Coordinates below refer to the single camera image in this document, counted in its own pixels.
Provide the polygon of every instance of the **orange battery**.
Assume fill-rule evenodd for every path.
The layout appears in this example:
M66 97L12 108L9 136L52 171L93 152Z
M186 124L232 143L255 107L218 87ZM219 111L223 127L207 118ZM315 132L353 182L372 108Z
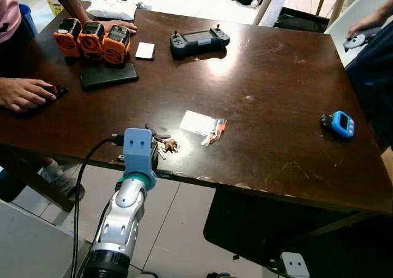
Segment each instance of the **orange battery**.
M112 64L124 63L130 45L129 30L124 26L114 25L104 38L104 59Z
M78 36L82 26L78 19L63 18L53 37L64 56L79 57Z
M104 36L104 26L100 22L86 22L78 37L79 47L85 57L97 60L103 57Z

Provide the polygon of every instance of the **blue digital timer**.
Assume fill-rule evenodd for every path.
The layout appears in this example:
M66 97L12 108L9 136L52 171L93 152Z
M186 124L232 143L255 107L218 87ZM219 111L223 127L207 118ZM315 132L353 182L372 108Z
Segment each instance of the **blue digital timer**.
M321 123L323 126L330 128L339 136L346 139L352 138L355 133L354 120L340 110L332 115L323 115L321 117Z

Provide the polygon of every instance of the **gray robot arm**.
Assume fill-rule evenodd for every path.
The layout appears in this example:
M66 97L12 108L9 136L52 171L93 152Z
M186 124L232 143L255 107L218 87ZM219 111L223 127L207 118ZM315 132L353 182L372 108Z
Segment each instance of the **gray robot arm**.
M147 191L154 187L152 162L157 143L148 129L127 129L123 153L126 169L118 182L120 189L110 199L98 228L83 278L126 278L133 256L138 225L144 215Z

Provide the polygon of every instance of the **human hand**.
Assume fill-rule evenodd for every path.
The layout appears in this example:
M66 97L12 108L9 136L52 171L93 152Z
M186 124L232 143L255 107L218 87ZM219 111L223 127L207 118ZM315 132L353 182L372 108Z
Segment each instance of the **human hand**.
M26 112L29 108L44 105L46 100L56 100L56 96L43 87L52 87L43 80L0 78L0 106L15 112Z
M385 23L385 21L386 21L386 16L384 16L381 13L374 12L371 15L363 18L361 21L352 25L346 35L346 38L349 39L358 31L363 31L367 28L375 28L377 26L382 26Z
M112 26L121 25L121 26L125 26L126 28L128 28L128 30L130 31L131 34L136 34L137 27L136 27L136 25L134 25L131 22L127 22L127 21L123 21L123 20L108 20L108 21L100 21L100 22L105 28L105 33L108 33L109 31L111 31Z

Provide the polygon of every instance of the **white chair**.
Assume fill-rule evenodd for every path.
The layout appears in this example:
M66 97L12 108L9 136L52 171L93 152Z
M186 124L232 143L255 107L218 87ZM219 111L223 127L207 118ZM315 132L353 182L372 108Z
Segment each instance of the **white chair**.
M343 66L350 63L364 47L350 49L348 52L344 51L343 43L349 27L367 15L370 15L386 1L387 0L355 0L340 17L326 29L325 33L332 36ZM391 20L393 20L393 17L389 18L385 25Z

